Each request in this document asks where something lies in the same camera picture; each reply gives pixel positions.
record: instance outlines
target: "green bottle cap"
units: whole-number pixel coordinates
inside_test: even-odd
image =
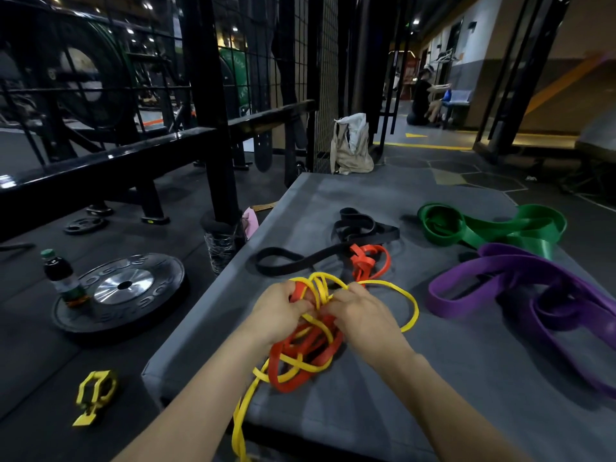
[[[53,249],[44,249],[41,251],[41,256],[43,259],[53,259],[56,257],[56,252]]]

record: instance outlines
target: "bottle label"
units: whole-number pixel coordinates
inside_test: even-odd
[[[75,274],[62,280],[52,280],[56,291],[64,301],[75,301],[86,296],[86,289],[83,288]]]

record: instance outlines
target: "green resistance band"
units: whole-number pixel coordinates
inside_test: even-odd
[[[473,248],[485,243],[507,243],[551,259],[552,248],[567,227],[557,210],[525,204],[506,222],[488,222],[462,214],[446,204],[430,203],[417,213],[426,238],[439,246],[464,242]]]

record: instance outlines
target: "purple resistance band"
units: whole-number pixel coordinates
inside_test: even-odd
[[[575,363],[550,333],[584,326],[616,349],[616,301],[571,272],[523,249],[489,243],[480,247],[478,253],[479,258],[464,262],[430,282],[426,301],[428,310],[441,318],[455,318],[470,313],[515,287],[546,285],[543,293],[512,309],[520,331],[555,349],[590,386],[608,397],[616,398],[616,388],[598,380]],[[443,298],[460,281],[474,279],[481,274],[495,275],[462,298]]]

